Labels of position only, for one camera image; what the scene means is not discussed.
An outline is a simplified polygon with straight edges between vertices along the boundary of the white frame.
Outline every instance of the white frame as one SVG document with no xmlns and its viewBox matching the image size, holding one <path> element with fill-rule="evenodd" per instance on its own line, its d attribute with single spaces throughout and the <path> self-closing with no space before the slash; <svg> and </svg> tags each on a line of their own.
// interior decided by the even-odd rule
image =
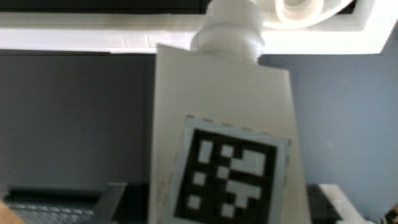
<svg viewBox="0 0 398 224">
<path fill-rule="evenodd" d="M 263 53 L 380 53 L 396 10 L 396 0 L 359 0 L 352 15 L 334 15 L 300 30 L 265 28 Z M 188 49 L 202 18 L 202 15 L 0 13 L 0 49 L 156 53 L 158 43 Z"/>
<path fill-rule="evenodd" d="M 183 143 L 181 143 L 181 150 L 178 153 L 178 162 L 176 162 L 176 168 L 174 168 L 176 172 L 172 175 L 167 205 L 165 205 L 163 216 L 162 216 L 162 224 L 170 224 L 170 223 L 172 224 L 179 224 L 179 223 L 201 224 L 199 222 L 172 216 L 174 208 L 176 208 L 178 192 L 181 189 L 181 182 L 183 182 L 186 158 L 190 154 L 190 143 L 194 138 L 194 131 L 197 129 L 277 147 L 270 216 L 268 216 L 266 223 L 279 224 L 284 181 L 286 181 L 286 178 L 284 178 L 286 177 L 286 159 L 288 159 L 288 148 L 289 148 L 288 140 L 279 137 L 266 136 L 261 133 L 254 133 L 252 131 L 238 129 L 231 126 L 211 123 L 194 117 L 186 117 L 186 120 L 185 120 Z"/>
</svg>

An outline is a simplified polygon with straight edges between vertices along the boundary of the white cylinder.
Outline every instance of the white cylinder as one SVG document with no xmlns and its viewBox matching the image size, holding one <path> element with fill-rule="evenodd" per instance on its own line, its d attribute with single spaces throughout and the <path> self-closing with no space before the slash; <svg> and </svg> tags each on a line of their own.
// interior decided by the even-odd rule
<svg viewBox="0 0 398 224">
<path fill-rule="evenodd" d="M 192 51 L 257 63 L 263 12 L 249 0 L 213 0 L 190 44 Z"/>
<path fill-rule="evenodd" d="M 313 21 L 321 14 L 323 1 L 304 0 L 291 4 L 286 0 L 275 1 L 275 13 L 282 23 Z"/>
</svg>

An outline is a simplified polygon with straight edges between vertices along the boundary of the gray wall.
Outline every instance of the gray wall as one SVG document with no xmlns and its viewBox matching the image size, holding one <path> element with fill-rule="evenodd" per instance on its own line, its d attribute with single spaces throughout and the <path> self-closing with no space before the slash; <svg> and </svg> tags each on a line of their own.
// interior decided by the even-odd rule
<svg viewBox="0 0 398 224">
<path fill-rule="evenodd" d="M 153 56 L 0 56 L 2 188 L 147 183 L 153 69 Z"/>
<path fill-rule="evenodd" d="M 305 178 L 364 216 L 398 202 L 398 29 L 380 55 L 263 56 L 291 71 Z"/>
</svg>

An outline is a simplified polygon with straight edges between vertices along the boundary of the black and white square pattern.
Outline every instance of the black and white square pattern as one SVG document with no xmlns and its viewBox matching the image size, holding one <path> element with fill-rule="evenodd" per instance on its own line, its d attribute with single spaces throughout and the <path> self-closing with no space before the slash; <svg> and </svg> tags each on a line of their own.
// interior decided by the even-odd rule
<svg viewBox="0 0 398 224">
<path fill-rule="evenodd" d="M 208 224 L 263 224 L 275 146 L 195 130 L 174 216 Z"/>
<path fill-rule="evenodd" d="M 163 224 L 277 224 L 286 142 L 188 118 Z"/>
</svg>

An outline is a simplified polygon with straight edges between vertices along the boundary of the black surface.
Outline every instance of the black surface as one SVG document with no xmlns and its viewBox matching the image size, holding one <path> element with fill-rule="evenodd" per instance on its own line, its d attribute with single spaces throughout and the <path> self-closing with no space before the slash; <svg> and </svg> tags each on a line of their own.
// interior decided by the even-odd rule
<svg viewBox="0 0 398 224">
<path fill-rule="evenodd" d="M 313 224 L 336 224 L 341 216 L 318 185 L 307 186 L 307 200 Z"/>
<path fill-rule="evenodd" d="M 352 14 L 355 11 L 357 0 L 352 1 L 348 6 L 343 8 L 337 14 Z"/>
<path fill-rule="evenodd" d="M 121 224 L 147 222 L 149 186 L 130 185 L 124 189 L 114 220 Z"/>
<path fill-rule="evenodd" d="M 0 11 L 202 14 L 210 0 L 2 0 Z"/>
<path fill-rule="evenodd" d="M 387 212 L 380 219 L 380 224 L 396 224 L 396 219 L 398 219 L 398 212 L 394 209 Z"/>
<path fill-rule="evenodd" d="M 199 158 L 199 147 L 201 141 L 206 140 L 213 143 L 210 163 L 204 164 L 197 161 Z M 261 198 L 259 200 L 249 199 L 247 209 L 234 208 L 234 218 L 225 218 L 220 216 L 222 203 L 234 204 L 233 193 L 225 192 L 227 181 L 217 178 L 217 168 L 218 166 L 229 167 L 231 159 L 220 156 L 222 145 L 231 145 L 234 148 L 233 158 L 241 159 L 243 149 L 265 154 L 266 165 L 263 167 L 265 175 L 259 177 L 247 173 L 229 170 L 229 180 L 234 180 L 252 186 L 261 188 Z M 256 142 L 245 141 L 229 136 L 213 134 L 211 132 L 195 130 L 190 155 L 186 161 L 186 169 L 183 174 L 181 191 L 178 196 L 176 205 L 176 216 L 183 219 L 194 220 L 206 224 L 265 224 L 268 221 L 268 211 L 270 211 L 270 193 L 272 193 L 272 179 L 275 170 L 275 147 Z M 206 174 L 204 186 L 197 186 L 192 183 L 194 173 L 201 172 Z M 199 210 L 186 207 L 188 196 L 195 195 L 201 197 L 201 207 Z"/>
<path fill-rule="evenodd" d="M 94 207 L 101 196 L 98 191 L 76 191 L 46 188 L 12 188 L 3 198 L 5 203 L 46 203 Z"/>
</svg>

